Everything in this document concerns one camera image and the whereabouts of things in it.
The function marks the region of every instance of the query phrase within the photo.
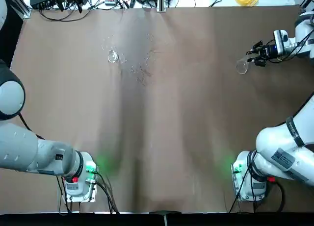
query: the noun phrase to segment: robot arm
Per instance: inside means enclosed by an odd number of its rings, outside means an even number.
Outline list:
[[[253,193],[257,200],[263,199],[268,176],[314,186],[314,153],[307,148],[314,144],[313,110],[312,94],[294,117],[288,117],[282,125],[263,129],[257,136],[255,151],[239,154],[231,168],[234,189],[236,194],[240,191],[242,201],[253,201]]]
[[[69,201],[95,201],[97,166],[88,153],[62,142],[37,139],[32,131],[8,122],[24,103],[21,81],[0,60],[0,168],[62,176]]]
[[[306,12],[299,16],[295,22],[295,37],[289,38],[285,30],[274,31],[273,41],[263,45],[257,42],[247,54],[258,54],[248,59],[256,66],[264,67],[271,59],[287,60],[295,55],[299,57],[309,56],[314,59],[314,12]]]

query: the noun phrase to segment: brown table surface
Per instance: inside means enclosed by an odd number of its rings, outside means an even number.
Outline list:
[[[60,23],[33,12],[12,64],[26,88],[22,114],[46,139],[90,152],[120,211],[229,210],[230,164],[255,148],[263,127],[292,115],[314,84],[307,59],[245,75],[236,61],[276,29],[294,36],[298,14],[297,6],[99,10]],[[108,63],[110,47],[126,61]],[[1,171],[1,179],[1,213],[57,210],[55,177]],[[312,211],[310,187],[281,183],[284,211]],[[280,199],[274,187],[259,211],[276,210]],[[107,211],[104,194],[81,210]]]

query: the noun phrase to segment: water spill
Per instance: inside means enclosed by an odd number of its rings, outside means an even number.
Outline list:
[[[131,73],[135,73],[134,66],[131,67]]]
[[[125,58],[125,56],[124,56],[124,54],[123,53],[121,53],[120,55],[119,55],[119,59],[120,59],[120,63],[126,63],[126,58]]]

